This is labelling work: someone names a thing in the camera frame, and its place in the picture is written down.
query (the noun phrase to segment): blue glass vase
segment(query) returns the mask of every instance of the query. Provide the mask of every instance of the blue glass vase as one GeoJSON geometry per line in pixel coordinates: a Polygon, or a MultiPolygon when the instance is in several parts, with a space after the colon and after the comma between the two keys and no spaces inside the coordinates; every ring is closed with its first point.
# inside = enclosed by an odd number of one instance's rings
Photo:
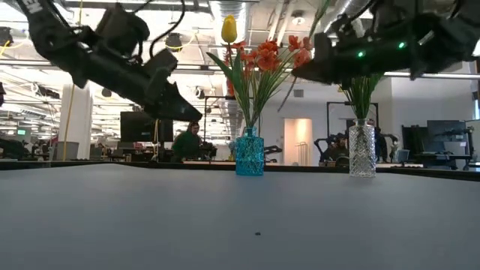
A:
{"type": "Polygon", "coordinates": [[[263,138],[255,131],[255,127],[247,128],[244,136],[236,140],[235,172],[238,176],[263,176],[263,138]]]}

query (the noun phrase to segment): person in green jacket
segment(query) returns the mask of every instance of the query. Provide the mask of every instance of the person in green jacket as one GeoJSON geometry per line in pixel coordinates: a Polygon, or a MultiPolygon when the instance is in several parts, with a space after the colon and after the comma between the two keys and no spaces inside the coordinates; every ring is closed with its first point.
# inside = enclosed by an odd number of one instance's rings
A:
{"type": "Polygon", "coordinates": [[[191,122],[187,131],[181,133],[173,142],[173,158],[172,162],[182,162],[185,158],[196,158],[200,153],[200,144],[202,139],[198,136],[200,126],[198,122],[191,122]]]}

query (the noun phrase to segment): clear glass vase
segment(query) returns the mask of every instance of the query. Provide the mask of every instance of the clear glass vase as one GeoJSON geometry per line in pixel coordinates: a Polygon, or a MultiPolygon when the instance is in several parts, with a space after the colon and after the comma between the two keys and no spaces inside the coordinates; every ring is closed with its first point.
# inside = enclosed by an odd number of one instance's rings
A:
{"type": "Polygon", "coordinates": [[[375,127],[365,119],[355,120],[349,129],[350,176],[375,177],[375,127]]]}
{"type": "Polygon", "coordinates": [[[236,140],[235,172],[239,176],[263,176],[263,138],[255,131],[247,128],[244,136],[236,140]]]}

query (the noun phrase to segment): gray table surface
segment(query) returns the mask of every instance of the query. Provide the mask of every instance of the gray table surface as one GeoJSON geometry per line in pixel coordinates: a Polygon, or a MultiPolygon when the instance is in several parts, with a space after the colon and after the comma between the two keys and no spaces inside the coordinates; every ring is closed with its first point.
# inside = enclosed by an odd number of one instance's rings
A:
{"type": "Polygon", "coordinates": [[[480,269],[479,207],[480,183],[408,175],[3,171],[0,269],[480,269]]]}

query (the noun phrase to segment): yellow tulip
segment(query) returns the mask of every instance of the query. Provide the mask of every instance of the yellow tulip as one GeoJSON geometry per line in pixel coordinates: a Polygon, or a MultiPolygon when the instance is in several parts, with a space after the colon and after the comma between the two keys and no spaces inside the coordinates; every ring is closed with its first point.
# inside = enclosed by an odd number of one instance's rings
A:
{"type": "Polygon", "coordinates": [[[223,21],[222,39],[228,44],[232,44],[237,39],[237,23],[233,15],[229,15],[223,21]]]}

